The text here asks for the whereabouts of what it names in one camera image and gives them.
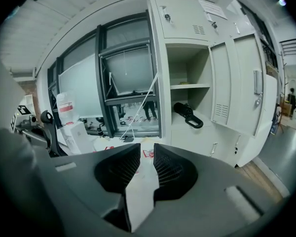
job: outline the open cabinet door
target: open cabinet door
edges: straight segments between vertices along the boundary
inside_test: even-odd
[[[209,47],[214,97],[212,121],[255,137],[264,106],[265,62],[255,33]]]

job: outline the blue light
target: blue light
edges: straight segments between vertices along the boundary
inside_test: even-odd
[[[278,3],[279,3],[281,6],[285,6],[285,5],[286,5],[286,1],[285,1],[285,0],[279,0]]]

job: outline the ventilation slot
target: ventilation slot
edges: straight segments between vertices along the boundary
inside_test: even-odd
[[[217,116],[222,116],[224,118],[227,118],[228,117],[228,111],[229,111],[229,106],[228,105],[216,104],[215,114]]]
[[[193,30],[196,34],[203,34],[205,35],[204,28],[202,26],[193,25]]]

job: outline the cabinet shelf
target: cabinet shelf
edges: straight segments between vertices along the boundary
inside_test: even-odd
[[[179,84],[171,85],[170,89],[191,89],[191,88],[209,88],[209,83],[193,83],[193,84]]]
[[[212,126],[213,123],[211,122],[211,120],[206,117],[205,115],[199,113],[198,111],[193,111],[193,114],[198,117],[200,120],[203,121],[204,125],[202,127],[208,127],[208,126]],[[198,130],[196,128],[193,128],[192,126],[188,125],[185,122],[185,118],[182,117],[180,114],[176,113],[176,112],[172,112],[172,125],[171,125],[171,130],[185,130],[185,129],[195,129]]]

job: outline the white box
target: white box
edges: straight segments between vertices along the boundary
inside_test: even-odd
[[[92,142],[88,140],[88,134],[83,122],[77,121],[60,128],[65,142],[70,151],[75,155],[91,153],[95,151]]]

